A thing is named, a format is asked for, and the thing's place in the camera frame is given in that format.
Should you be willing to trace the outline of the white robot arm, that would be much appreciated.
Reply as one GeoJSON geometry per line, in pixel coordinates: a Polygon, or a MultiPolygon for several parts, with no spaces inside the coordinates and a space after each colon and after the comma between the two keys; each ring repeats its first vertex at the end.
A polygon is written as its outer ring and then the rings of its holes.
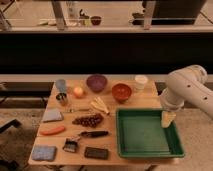
{"type": "Polygon", "coordinates": [[[213,120],[213,90],[204,85],[206,80],[207,72],[200,65],[190,65],[172,71],[166,76],[166,88],[159,95],[163,108],[161,115],[163,128],[170,126],[176,117],[175,111],[181,109],[186,101],[213,120]]]}

